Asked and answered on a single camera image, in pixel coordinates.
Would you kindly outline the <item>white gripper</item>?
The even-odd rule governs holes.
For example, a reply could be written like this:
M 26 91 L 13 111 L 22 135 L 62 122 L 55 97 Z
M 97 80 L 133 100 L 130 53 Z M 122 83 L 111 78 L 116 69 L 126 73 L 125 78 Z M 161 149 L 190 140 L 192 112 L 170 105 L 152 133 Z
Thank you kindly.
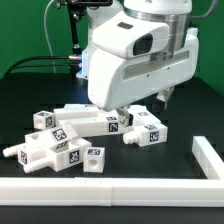
M 123 127 L 129 125 L 128 104 L 157 92 L 152 110 L 164 111 L 174 86 L 191 79 L 195 73 L 197 34 L 197 28 L 189 28 L 184 47 L 165 61 L 151 61 L 149 55 L 124 59 L 97 49 L 89 65 L 89 100 L 104 111 L 116 109 Z

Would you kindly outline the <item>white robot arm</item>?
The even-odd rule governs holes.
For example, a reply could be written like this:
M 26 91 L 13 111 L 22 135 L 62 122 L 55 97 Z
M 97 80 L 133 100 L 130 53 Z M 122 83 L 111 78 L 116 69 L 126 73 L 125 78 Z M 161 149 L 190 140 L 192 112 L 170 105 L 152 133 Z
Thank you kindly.
M 188 26 L 192 0 L 124 0 L 120 11 L 93 14 L 91 45 L 83 55 L 89 100 L 115 110 L 128 126 L 129 105 L 157 94 L 166 102 L 196 70 L 198 30 Z

